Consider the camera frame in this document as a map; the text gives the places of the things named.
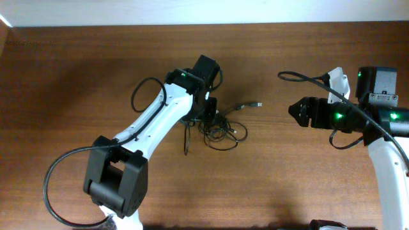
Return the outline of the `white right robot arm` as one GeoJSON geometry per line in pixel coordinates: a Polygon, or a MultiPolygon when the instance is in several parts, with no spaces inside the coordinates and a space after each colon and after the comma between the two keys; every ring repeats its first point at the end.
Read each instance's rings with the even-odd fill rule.
{"type": "Polygon", "coordinates": [[[319,77],[290,71],[278,76],[291,82],[311,82],[328,91],[328,98],[300,99],[289,107],[289,114],[301,127],[334,134],[360,133],[361,137],[345,148],[363,143],[368,149],[378,182],[383,228],[408,229],[408,109],[397,105],[397,70],[359,68],[357,103],[349,100],[350,85],[340,67],[319,77]]]}

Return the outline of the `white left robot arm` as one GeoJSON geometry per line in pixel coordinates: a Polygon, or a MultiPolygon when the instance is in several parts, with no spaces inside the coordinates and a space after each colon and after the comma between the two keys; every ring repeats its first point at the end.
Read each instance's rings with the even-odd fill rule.
{"type": "Polygon", "coordinates": [[[156,99],[128,128],[94,141],[83,191],[114,229],[143,228],[138,209],[148,190],[148,161],[175,123],[214,117],[210,93],[220,74],[217,62],[204,55],[193,68],[169,72],[156,99]]]}

